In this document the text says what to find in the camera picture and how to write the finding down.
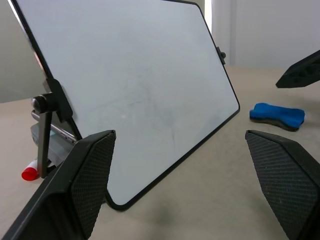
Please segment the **table surface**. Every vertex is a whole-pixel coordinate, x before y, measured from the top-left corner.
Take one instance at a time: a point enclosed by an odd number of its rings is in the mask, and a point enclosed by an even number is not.
[[[277,89],[285,69],[227,67],[241,110],[125,212],[103,204],[90,240],[287,240],[266,201],[245,140],[259,130],[299,142],[320,160],[320,82]],[[249,121],[256,103],[306,111],[298,132]],[[0,237],[41,184],[22,180],[37,155],[30,100],[0,104]]]

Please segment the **metal stand leg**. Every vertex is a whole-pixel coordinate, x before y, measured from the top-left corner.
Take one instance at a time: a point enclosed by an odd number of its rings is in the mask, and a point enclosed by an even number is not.
[[[52,112],[40,114],[37,170],[43,179],[47,176],[51,120]]]

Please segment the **textured gripper pad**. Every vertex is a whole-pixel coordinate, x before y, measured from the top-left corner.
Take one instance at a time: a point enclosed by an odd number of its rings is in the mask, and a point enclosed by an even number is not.
[[[320,80],[320,50],[289,67],[276,83],[278,88],[302,88]]]
[[[319,189],[278,143],[245,135],[262,192],[290,240],[298,240],[318,203]]]
[[[91,236],[107,193],[115,140],[112,132],[92,146],[71,186],[72,201],[86,239]]]

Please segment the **gray wall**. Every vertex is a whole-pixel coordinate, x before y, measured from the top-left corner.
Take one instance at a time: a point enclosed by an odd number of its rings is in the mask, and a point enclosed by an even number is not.
[[[44,92],[45,77],[7,0],[0,0],[0,103]]]
[[[320,0],[213,0],[213,36],[238,66],[288,67],[320,50]]]

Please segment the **whiteboard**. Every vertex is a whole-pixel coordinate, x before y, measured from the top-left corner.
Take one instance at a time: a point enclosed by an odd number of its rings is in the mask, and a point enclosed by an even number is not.
[[[116,131],[107,189],[117,206],[239,110],[195,4],[17,2],[82,137]]]

